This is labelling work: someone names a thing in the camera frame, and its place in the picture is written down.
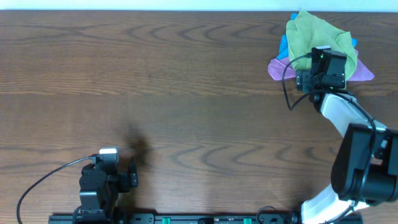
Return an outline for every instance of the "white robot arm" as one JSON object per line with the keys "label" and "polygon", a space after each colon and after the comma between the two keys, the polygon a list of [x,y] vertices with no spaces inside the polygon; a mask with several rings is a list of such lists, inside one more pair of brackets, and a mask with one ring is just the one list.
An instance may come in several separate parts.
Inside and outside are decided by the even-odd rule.
{"label": "white robot arm", "polygon": [[[342,95],[356,102],[355,97],[348,94]],[[335,125],[341,136],[345,136],[349,124],[364,124],[371,129],[371,125],[365,115],[345,99],[333,94],[325,94],[321,101],[322,103],[318,108],[319,112]],[[384,132],[387,128],[378,121],[374,121],[374,124],[377,132]],[[353,207],[353,210],[369,207],[366,202],[359,202],[356,206],[354,206],[354,203],[354,200],[340,200],[339,195],[333,190],[332,184],[329,184],[315,198],[302,204],[302,223],[328,223],[345,213],[350,207]]]}

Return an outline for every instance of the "wooden table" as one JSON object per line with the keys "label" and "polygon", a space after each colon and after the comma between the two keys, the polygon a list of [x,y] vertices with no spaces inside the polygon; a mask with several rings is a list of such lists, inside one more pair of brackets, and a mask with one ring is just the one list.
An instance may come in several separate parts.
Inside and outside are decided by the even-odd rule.
{"label": "wooden table", "polygon": [[[314,13],[359,40],[376,75],[349,82],[398,128],[398,14]],[[304,101],[290,112],[267,72],[290,12],[0,12],[0,223],[67,162],[118,146],[139,188],[120,205],[159,213],[287,210],[330,182],[341,137]],[[291,99],[301,93],[287,81]],[[80,169],[38,185],[24,223],[79,206]],[[398,203],[363,211],[396,223]]]}

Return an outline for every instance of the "blue cloth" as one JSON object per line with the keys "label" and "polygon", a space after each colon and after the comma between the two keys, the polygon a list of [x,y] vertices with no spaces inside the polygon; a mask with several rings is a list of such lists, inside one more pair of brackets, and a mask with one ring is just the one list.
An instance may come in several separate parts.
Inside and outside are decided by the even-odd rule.
{"label": "blue cloth", "polygon": [[[290,20],[294,20],[297,17],[297,13],[292,13],[290,16]],[[356,44],[358,43],[357,39],[352,39],[353,41],[353,46],[356,47]],[[280,45],[279,45],[279,55],[276,57],[276,59],[280,60],[282,58],[286,58],[289,56],[289,51],[287,50],[287,38],[286,35],[282,35],[282,38],[280,40]]]}

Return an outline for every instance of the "fabric pile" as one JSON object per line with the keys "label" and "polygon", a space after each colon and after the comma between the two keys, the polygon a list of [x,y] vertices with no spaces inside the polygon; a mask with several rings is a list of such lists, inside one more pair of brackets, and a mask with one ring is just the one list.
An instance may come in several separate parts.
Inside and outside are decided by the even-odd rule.
{"label": "fabric pile", "polygon": [[[311,52],[312,47],[329,45],[332,50],[347,55],[345,73],[348,81],[372,80],[373,73],[358,59],[358,51],[354,49],[357,43],[349,32],[337,29],[307,11],[300,11],[298,15],[293,13],[286,24],[286,35],[280,40],[279,55],[268,65],[269,75],[274,80],[281,80],[290,60]],[[298,60],[287,69],[285,79],[295,78],[295,70],[310,68],[310,58]]]}

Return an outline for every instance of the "pink cloth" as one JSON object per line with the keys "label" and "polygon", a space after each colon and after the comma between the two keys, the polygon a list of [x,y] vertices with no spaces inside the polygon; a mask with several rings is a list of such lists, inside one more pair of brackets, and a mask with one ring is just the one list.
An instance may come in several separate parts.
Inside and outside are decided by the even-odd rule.
{"label": "pink cloth", "polygon": [[[282,74],[286,65],[289,63],[289,57],[277,60],[276,58],[272,59],[268,65],[268,73],[274,80],[281,80]],[[296,72],[293,70],[292,66],[287,68],[285,79],[295,78]],[[356,70],[351,78],[348,81],[368,81],[372,80],[374,75],[368,68],[358,59],[358,64],[356,66]]]}

